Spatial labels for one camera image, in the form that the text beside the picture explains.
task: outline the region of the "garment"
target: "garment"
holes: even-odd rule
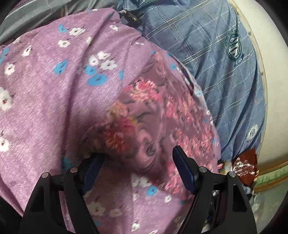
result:
[[[0,44],[61,17],[116,4],[117,0],[22,0],[0,25]]]
[[[0,73],[0,196],[20,214],[43,172],[106,152],[85,196],[101,234],[173,232],[192,202],[173,146],[217,171],[219,139],[200,87],[113,9],[63,17],[1,46]]]
[[[249,34],[227,0],[120,0],[143,36],[177,57],[211,111],[224,161],[260,148],[266,104]]]

